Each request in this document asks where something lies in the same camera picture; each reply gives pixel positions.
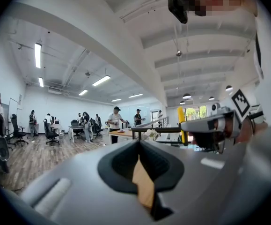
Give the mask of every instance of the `whiteboard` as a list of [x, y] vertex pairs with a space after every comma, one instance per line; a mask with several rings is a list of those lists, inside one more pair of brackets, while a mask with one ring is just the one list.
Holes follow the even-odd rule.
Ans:
[[8, 107], [8, 120], [10, 121], [12, 118], [12, 114], [17, 115], [17, 108], [18, 102], [13, 100], [12, 98], [9, 99], [9, 107]]

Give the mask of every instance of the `black t-shirt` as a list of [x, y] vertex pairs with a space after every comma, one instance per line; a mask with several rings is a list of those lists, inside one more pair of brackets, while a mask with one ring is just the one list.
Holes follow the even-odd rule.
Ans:
[[[141, 118], [140, 114], [135, 115], [135, 119], [137, 119], [137, 118]], [[140, 121], [138, 121], [138, 120], [135, 121], [135, 125], [140, 125], [140, 124], [141, 124], [141, 120]]]

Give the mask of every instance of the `white t-shirt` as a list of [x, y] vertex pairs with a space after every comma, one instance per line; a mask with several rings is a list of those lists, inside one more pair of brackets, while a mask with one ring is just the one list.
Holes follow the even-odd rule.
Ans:
[[110, 113], [108, 116], [108, 120], [111, 120], [112, 122], [117, 122], [117, 125], [109, 124], [109, 127], [111, 129], [120, 129], [120, 125], [119, 125], [120, 119], [122, 119], [122, 117], [119, 113], [118, 114], [114, 114], [113, 112]]
[[51, 123], [52, 117], [47, 115], [45, 116], [45, 119], [47, 119], [47, 123]]
[[261, 54], [261, 68], [255, 48], [254, 61], [260, 81], [255, 94], [266, 122], [271, 126], [271, 15], [260, 1], [257, 1], [256, 30]]

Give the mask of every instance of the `backpack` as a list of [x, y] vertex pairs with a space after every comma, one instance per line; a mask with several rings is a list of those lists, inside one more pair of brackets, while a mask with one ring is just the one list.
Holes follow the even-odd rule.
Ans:
[[32, 114], [29, 115], [29, 123], [34, 123], [34, 116]]

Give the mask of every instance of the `window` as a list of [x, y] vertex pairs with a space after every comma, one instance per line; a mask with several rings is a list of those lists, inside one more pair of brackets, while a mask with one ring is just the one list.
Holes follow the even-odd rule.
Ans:
[[186, 121], [191, 121], [191, 120], [207, 117], [206, 106], [184, 108], [183, 113], [184, 113], [184, 117]]
[[200, 118], [207, 118], [206, 106], [201, 106], [200, 107]]
[[151, 112], [151, 121], [154, 122], [158, 120], [158, 112]]

